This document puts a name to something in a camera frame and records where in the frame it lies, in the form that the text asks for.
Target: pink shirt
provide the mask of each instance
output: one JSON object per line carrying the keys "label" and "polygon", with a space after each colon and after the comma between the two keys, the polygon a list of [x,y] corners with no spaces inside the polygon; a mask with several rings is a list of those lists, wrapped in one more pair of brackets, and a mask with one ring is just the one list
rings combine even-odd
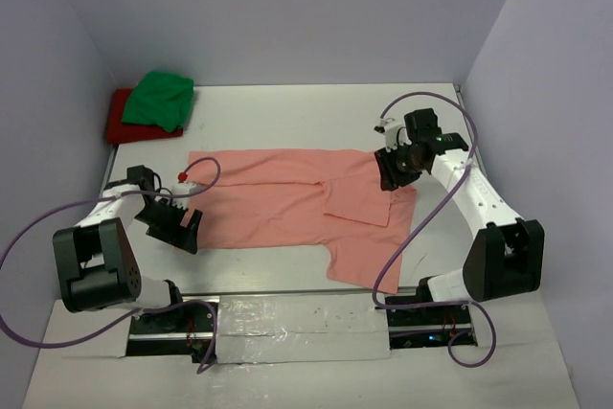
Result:
{"label": "pink shirt", "polygon": [[[323,244],[328,278],[373,287],[406,239],[415,209],[412,187],[379,189],[375,157],[358,150],[223,150],[191,152],[190,162],[213,156],[221,177],[190,208],[203,213],[200,248],[259,248]],[[215,166],[203,162],[189,181],[209,183]],[[396,293],[400,259],[381,284]]]}

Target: stack of folded cloth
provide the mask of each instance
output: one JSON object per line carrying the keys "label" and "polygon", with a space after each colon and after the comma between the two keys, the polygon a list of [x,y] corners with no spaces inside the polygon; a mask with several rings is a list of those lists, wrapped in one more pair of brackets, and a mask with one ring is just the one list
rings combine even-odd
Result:
{"label": "stack of folded cloth", "polygon": [[113,94],[106,127],[108,144],[178,138],[190,117],[193,80],[153,71],[134,89]]}

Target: red cloth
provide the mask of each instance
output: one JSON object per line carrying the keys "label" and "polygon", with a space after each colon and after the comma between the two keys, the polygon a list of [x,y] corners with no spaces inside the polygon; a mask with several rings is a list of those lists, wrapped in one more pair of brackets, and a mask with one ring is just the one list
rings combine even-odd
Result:
{"label": "red cloth", "polygon": [[122,116],[124,115],[125,103],[130,93],[132,93],[130,88],[123,88],[115,90],[113,94],[111,108],[108,112],[108,123],[106,125],[106,142],[108,144],[125,144],[183,136],[183,128],[178,128],[172,133],[168,133],[160,126],[123,124]]}

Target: green cloth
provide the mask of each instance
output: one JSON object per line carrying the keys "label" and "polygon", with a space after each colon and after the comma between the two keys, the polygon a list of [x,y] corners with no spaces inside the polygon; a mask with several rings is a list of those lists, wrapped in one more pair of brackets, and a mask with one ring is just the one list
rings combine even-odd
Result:
{"label": "green cloth", "polygon": [[190,117],[192,99],[192,79],[165,72],[149,72],[127,99],[122,122],[158,125],[167,132],[175,131]]}

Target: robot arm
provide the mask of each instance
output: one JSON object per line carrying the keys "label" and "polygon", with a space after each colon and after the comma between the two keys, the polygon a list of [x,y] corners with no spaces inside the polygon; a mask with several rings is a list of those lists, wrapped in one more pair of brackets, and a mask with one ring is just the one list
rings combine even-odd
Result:
{"label": "robot arm", "polygon": [[[195,254],[202,213],[194,211],[184,227],[185,203],[156,200],[141,193],[125,194],[154,192],[153,176],[146,167],[129,168],[127,179],[109,183],[102,194],[119,198],[99,203],[76,226],[54,234],[61,297],[69,311],[155,308],[181,302],[173,282],[141,276],[125,229],[136,218],[148,225],[149,236]],[[173,192],[188,193],[194,187],[179,184]]]}
{"label": "robot arm", "polygon": [[[468,167],[468,145],[458,133],[443,134],[432,109],[405,115],[404,124],[383,121],[375,130],[386,138],[386,147],[375,152],[381,190],[406,186],[426,170],[449,192]],[[543,228],[507,205],[477,165],[469,167],[453,199],[472,233],[472,247],[462,269],[420,281],[424,300],[483,302],[540,285]]]}

